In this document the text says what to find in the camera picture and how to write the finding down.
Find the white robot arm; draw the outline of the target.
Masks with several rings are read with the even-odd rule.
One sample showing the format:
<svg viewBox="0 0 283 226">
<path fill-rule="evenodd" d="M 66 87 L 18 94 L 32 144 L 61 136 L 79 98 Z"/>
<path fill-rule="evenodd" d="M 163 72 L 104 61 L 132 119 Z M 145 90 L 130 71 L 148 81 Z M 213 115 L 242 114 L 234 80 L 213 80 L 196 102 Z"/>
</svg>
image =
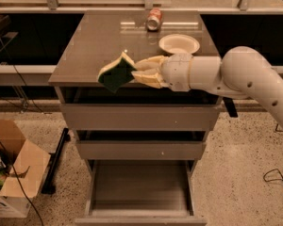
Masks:
<svg viewBox="0 0 283 226">
<path fill-rule="evenodd" d="M 132 73 L 144 85 L 172 91 L 200 89 L 231 99 L 252 98 L 283 128 L 283 79 L 256 50 L 239 46 L 224 57 L 187 53 L 154 56 Z"/>
</svg>

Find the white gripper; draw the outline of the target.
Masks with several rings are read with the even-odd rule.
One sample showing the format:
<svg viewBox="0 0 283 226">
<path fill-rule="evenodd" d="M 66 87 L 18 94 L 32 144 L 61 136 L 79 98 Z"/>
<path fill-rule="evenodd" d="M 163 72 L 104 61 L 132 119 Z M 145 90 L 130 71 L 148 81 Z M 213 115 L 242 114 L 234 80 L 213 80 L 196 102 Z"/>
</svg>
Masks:
<svg viewBox="0 0 283 226">
<path fill-rule="evenodd" d="M 161 89 L 166 83 L 172 91 L 186 92 L 191 89 L 189 82 L 191 59 L 192 55 L 186 53 L 174 54 L 168 58 L 166 56 L 151 56 L 136 62 L 134 67 L 138 71 L 146 71 L 162 66 L 162 76 L 157 72 L 132 72 L 132 75 L 137 82 L 152 88 Z"/>
</svg>

